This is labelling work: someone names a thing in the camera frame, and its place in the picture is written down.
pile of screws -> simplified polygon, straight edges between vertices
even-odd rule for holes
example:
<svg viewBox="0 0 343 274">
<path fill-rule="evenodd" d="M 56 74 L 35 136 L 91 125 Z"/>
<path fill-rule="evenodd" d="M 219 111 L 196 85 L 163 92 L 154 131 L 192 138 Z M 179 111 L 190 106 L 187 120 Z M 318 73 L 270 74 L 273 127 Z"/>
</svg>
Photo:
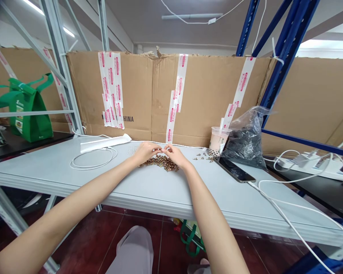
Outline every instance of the pile of screws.
<svg viewBox="0 0 343 274">
<path fill-rule="evenodd" d="M 204 156 L 210 156 L 210 154 L 208 153 L 207 155 L 206 155 L 206 153 L 203 153 L 203 155 Z M 193 160 L 198 160 L 198 159 L 200 159 L 200 160 L 204 160 L 205 158 L 204 157 L 201 157 L 201 158 L 193 158 Z M 206 160 L 210 160 L 210 162 L 213 162 L 213 157 L 208 157 L 208 158 L 206 158 Z"/>
<path fill-rule="evenodd" d="M 164 169 L 169 171 L 175 171 L 177 172 L 179 170 L 179 167 L 168 157 L 156 155 L 156 157 L 148 159 L 143 164 L 140 164 L 138 167 L 143 166 L 150 166 L 150 165 L 157 165 L 159 167 L 164 167 Z"/>
</svg>

black plastic bag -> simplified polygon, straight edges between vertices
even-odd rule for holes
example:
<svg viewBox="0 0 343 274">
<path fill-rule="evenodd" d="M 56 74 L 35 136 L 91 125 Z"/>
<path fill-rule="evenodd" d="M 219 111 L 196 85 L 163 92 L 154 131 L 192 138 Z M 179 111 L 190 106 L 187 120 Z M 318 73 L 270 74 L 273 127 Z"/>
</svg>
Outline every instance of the black plastic bag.
<svg viewBox="0 0 343 274">
<path fill-rule="evenodd" d="M 267 170 L 262 152 L 262 122 L 263 116 L 267 114 L 270 114 L 269 109 L 256 106 L 231 121 L 229 128 L 232 132 L 229 134 L 221 157 Z"/>
</svg>

green bag handle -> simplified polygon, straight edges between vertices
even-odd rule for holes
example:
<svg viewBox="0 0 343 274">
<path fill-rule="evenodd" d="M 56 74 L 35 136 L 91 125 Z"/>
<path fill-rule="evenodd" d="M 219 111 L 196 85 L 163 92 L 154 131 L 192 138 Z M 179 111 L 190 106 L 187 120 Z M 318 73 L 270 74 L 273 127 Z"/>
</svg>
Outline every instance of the green bag handle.
<svg viewBox="0 0 343 274">
<path fill-rule="evenodd" d="M 192 258 L 196 257 L 200 251 L 200 247 L 198 245 L 197 248 L 196 248 L 196 252 L 193 253 L 189 250 L 189 245 L 194 237 L 194 235 L 196 234 L 196 229 L 197 229 L 197 226 L 196 225 L 193 225 L 193 228 L 192 228 L 192 232 L 191 234 L 189 235 L 189 237 L 187 238 L 187 241 L 183 239 L 183 231 L 186 229 L 186 225 L 187 225 L 187 220 L 184 220 L 183 221 L 183 225 L 180 229 L 180 239 L 182 240 L 183 243 L 186 244 L 186 251 L 188 253 L 189 256 L 191 256 Z"/>
<path fill-rule="evenodd" d="M 8 88 L 8 86 L 5 85 L 0 85 L 0 88 Z M 21 94 L 20 91 L 11 91 L 8 93 L 5 93 L 4 95 L 2 95 L 0 97 L 0 108 L 3 107 L 8 107 L 9 106 L 9 102 L 16 96 L 18 96 L 18 94 Z"/>
<path fill-rule="evenodd" d="M 44 76 L 47 76 L 47 81 L 45 81 L 43 84 L 39 85 L 37 87 L 37 91 L 40 93 L 42 90 L 44 90 L 45 88 L 49 87 L 52 83 L 53 83 L 53 76 L 51 73 L 46 73 Z M 44 76 L 42 76 L 41 79 L 30 82 L 28 84 L 26 84 L 27 86 L 31 86 L 32 84 L 41 82 L 44 80 Z M 21 87 L 21 85 L 25 85 L 24 83 L 20 82 L 19 80 L 15 79 L 15 78 L 9 78 L 9 82 L 13 85 L 18 86 L 19 88 Z M 0 85 L 0 88 L 10 88 L 9 86 L 6 85 Z M 28 92 L 28 89 L 22 89 L 23 92 L 25 93 L 30 93 Z M 17 95 L 21 94 L 21 91 L 10 91 L 8 93 L 5 93 L 4 95 L 2 95 L 0 97 L 0 108 L 3 107 L 8 107 L 9 106 L 9 102 L 11 102 L 13 100 L 14 97 L 16 97 Z"/>
<path fill-rule="evenodd" d="M 47 76 L 47 81 L 45 81 L 43 84 L 40 84 L 36 90 L 41 93 L 42 90 L 44 90 L 45 88 L 49 87 L 50 85 L 52 85 L 53 83 L 53 75 L 52 73 L 46 73 L 45 75 L 42 76 L 41 79 L 33 81 L 33 82 L 29 82 L 27 85 L 31 86 L 33 84 L 39 83 L 41 81 L 43 81 L 45 79 L 45 76 Z"/>
</svg>

power strip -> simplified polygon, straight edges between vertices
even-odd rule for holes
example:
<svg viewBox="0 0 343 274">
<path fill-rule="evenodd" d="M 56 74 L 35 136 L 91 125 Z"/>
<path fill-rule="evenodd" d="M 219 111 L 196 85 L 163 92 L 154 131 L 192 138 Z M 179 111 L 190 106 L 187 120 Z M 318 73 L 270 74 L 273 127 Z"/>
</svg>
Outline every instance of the power strip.
<svg viewBox="0 0 343 274">
<path fill-rule="evenodd" d="M 343 181 L 343 172 L 340 169 L 343 167 L 343 163 L 341 161 L 325 159 L 319 165 L 320 157 L 316 155 L 316 152 L 304 152 L 303 154 L 297 156 L 295 159 L 284 159 L 280 158 L 277 161 L 277 164 L 285 169 L 296 170 L 308 174 L 318 174 L 318 176 L 340 180 Z"/>
</svg>

plastic cup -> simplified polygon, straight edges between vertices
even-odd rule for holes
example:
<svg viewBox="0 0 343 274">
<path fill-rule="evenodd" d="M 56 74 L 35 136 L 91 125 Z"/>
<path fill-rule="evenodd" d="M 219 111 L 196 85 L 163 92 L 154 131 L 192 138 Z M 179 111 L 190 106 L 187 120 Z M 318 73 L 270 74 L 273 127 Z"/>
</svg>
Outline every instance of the plastic cup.
<svg viewBox="0 0 343 274">
<path fill-rule="evenodd" d="M 224 149 L 225 143 L 232 129 L 212 127 L 209 154 L 212 157 L 219 157 Z"/>
</svg>

